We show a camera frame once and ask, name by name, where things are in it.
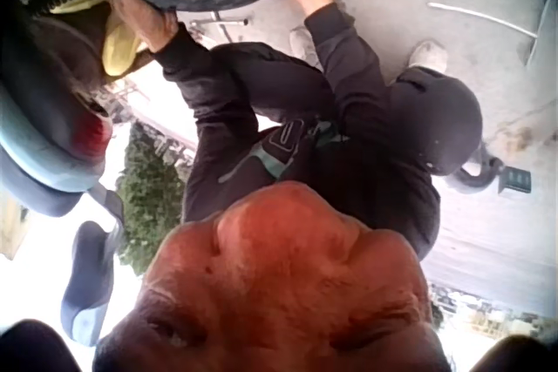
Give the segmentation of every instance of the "ground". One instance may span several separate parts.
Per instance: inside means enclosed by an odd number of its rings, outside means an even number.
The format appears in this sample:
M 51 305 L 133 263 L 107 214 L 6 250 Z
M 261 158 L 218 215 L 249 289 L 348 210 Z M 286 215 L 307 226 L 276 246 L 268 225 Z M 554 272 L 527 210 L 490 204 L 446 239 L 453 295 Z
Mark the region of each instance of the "ground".
M 490 150 L 510 166 L 533 173 L 533 193 L 511 197 L 499 196 L 496 185 L 464 196 L 448 189 L 442 179 L 435 180 L 442 197 L 442 227 L 436 247 L 423 263 L 429 279 L 524 311 L 556 316 L 555 1 L 529 68 L 525 62 L 531 38 L 426 4 L 476 10 L 536 31 L 545 0 L 338 1 L 377 51 L 386 80 L 404 69 L 421 40 L 442 43 L 450 54 L 448 73 L 463 80 L 479 98 Z M 289 30 L 303 22 L 293 0 L 261 0 L 222 15 L 250 18 L 249 27 L 230 29 L 235 41 L 262 41 L 287 53 Z M 185 22 L 203 17 L 207 15 L 180 16 Z M 224 42 L 215 30 L 208 35 Z M 191 113 L 172 86 L 161 88 L 160 70 L 152 66 L 136 81 L 152 100 L 148 104 L 136 98 L 137 107 L 152 112 L 151 118 L 170 132 L 195 142 Z

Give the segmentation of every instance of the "shoe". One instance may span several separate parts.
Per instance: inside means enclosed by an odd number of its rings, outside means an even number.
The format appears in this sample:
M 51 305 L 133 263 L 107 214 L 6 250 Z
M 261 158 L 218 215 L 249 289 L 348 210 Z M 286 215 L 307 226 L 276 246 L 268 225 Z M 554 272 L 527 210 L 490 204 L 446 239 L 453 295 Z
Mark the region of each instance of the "shoe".
M 409 67 L 425 67 L 426 69 L 446 74 L 447 51 L 436 41 L 423 41 L 412 52 Z
M 317 56 L 314 40 L 312 39 L 309 30 L 303 26 L 296 27 L 290 32 L 289 41 L 290 49 L 292 50 L 294 57 L 300 58 L 312 67 L 316 67 L 320 71 L 323 71 L 323 67 Z

